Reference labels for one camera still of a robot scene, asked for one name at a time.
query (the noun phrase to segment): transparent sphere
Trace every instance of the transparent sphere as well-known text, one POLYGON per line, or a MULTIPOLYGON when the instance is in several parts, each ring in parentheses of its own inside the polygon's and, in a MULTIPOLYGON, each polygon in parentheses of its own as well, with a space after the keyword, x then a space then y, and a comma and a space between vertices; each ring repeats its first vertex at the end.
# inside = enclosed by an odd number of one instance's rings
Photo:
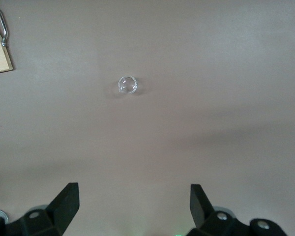
POLYGON ((118 82, 119 92, 134 93, 138 87, 138 83, 132 76, 124 76, 118 82))

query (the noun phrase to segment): black plastic bracket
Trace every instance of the black plastic bracket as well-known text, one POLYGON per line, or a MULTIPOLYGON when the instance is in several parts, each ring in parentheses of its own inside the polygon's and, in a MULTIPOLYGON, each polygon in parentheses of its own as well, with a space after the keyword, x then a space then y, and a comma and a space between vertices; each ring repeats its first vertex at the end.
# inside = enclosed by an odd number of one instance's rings
POLYGON ((0 218, 0 236, 62 236, 79 207, 78 183, 69 183, 45 210, 32 210, 7 225, 0 218))
POLYGON ((192 184, 190 211, 196 228, 187 236, 287 236, 276 223, 253 219, 247 226, 228 213, 215 211, 199 184, 192 184))

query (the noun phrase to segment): screw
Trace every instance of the screw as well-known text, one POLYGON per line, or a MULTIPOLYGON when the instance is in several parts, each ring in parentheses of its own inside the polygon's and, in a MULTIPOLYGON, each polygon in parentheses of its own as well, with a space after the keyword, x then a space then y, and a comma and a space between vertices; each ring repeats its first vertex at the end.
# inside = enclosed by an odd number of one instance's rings
POLYGON ((227 215, 220 212, 217 214, 217 218, 219 218, 220 220, 227 220, 227 215))
POLYGON ((268 223, 263 220, 258 221, 258 226, 265 230, 270 229, 270 226, 268 225, 268 223))

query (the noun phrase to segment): metal hook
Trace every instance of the metal hook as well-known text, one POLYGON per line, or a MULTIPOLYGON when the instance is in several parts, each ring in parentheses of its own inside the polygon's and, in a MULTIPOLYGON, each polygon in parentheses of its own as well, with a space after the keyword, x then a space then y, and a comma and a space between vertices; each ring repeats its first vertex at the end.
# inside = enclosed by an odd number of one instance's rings
POLYGON ((2 24, 2 27, 3 27, 3 31, 4 31, 4 35, 2 37, 2 40, 1 40, 1 45, 3 47, 6 47, 7 46, 7 39, 8 39, 8 30, 6 28, 6 24, 4 22, 4 18, 3 18, 3 14, 2 12, 0 11, 0 21, 1 21, 1 24, 2 24))

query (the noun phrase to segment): metal wire handle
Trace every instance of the metal wire handle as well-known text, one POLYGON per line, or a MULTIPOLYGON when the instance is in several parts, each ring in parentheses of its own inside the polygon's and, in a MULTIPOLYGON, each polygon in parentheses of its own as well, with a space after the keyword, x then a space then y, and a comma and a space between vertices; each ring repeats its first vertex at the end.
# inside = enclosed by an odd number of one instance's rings
POLYGON ((3 32, 4 32, 4 35, 2 37, 2 40, 1 40, 1 45, 3 47, 6 47, 7 46, 7 39, 8 39, 8 29, 6 28, 6 24, 4 22, 4 18, 3 18, 3 14, 2 12, 0 11, 0 21, 1 21, 1 24, 2 24, 2 27, 3 27, 3 32))

